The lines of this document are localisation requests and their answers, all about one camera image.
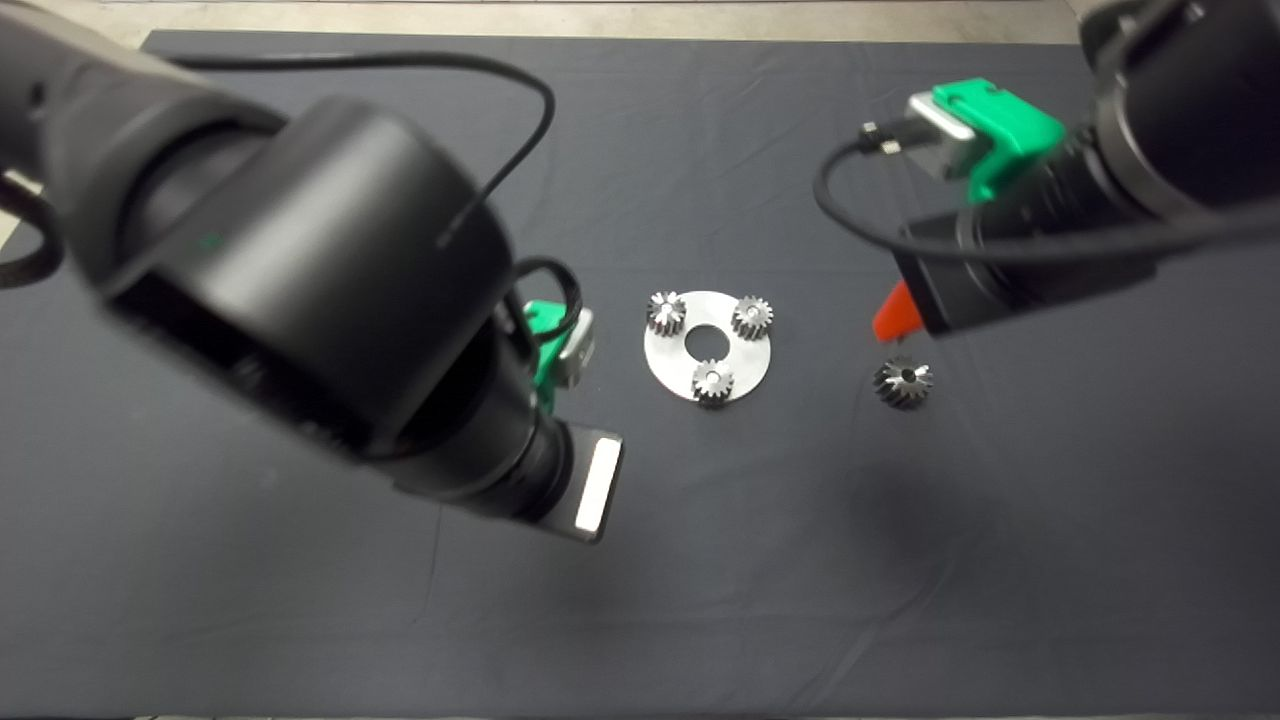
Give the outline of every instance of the gear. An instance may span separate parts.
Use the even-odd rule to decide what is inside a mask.
[[[933,389],[933,373],[928,365],[918,365],[910,357],[893,357],[876,370],[876,393],[899,410],[913,410]]]
[[[694,397],[703,405],[723,405],[733,392],[733,370],[719,360],[699,363],[694,370]]]
[[[655,292],[649,297],[649,329],[671,337],[685,327],[685,301],[678,292]]]
[[[733,307],[733,329],[744,340],[760,340],[769,334],[772,324],[773,307],[754,295],[739,300]]]

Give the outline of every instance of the floor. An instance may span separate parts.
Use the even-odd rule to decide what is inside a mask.
[[[918,42],[1075,42],[1106,0],[819,3],[97,3],[28,0],[138,46],[156,28]],[[14,220],[0,213],[0,243]]]

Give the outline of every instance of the metal disc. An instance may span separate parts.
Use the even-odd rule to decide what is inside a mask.
[[[728,340],[728,355],[723,361],[733,370],[733,391],[726,402],[732,402],[755,389],[769,369],[769,338],[742,340],[733,332],[733,307],[737,297],[723,292],[694,291],[680,295],[685,301],[685,327],[680,332],[662,337],[648,328],[644,333],[644,356],[649,370],[667,389],[695,401],[694,370],[700,360],[685,350],[685,338],[694,328],[713,327]]]

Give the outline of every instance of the dark fabric surface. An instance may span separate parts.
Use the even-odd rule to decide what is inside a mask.
[[[870,392],[896,273],[819,215],[819,158],[970,76],[1078,118],[1075,49],[150,46],[452,49],[550,81],[556,126],[495,201],[518,252],[582,279],[599,347],[559,409],[625,434],[623,477],[599,547],[397,495],[105,324],[63,272],[0,297],[0,715],[1280,710],[1280,254],[913,340],[929,405]],[[536,119],[454,73],[220,79],[291,111],[398,108],[477,176]],[[901,159],[838,191],[886,227],[961,195]],[[641,352],[658,288],[772,300],[764,384],[716,414],[662,389]]]

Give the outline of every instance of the metal gear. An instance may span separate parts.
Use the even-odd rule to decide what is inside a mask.
[[[685,301],[678,292],[662,291],[649,296],[649,329],[662,337],[671,337],[685,327]]]
[[[933,389],[933,373],[910,357],[892,357],[876,370],[876,393],[891,407],[914,410]]]
[[[723,405],[733,392],[733,370],[719,360],[699,363],[694,370],[694,398],[701,405]]]
[[[733,307],[733,331],[744,340],[760,340],[769,334],[773,325],[773,306],[764,300],[748,295]]]

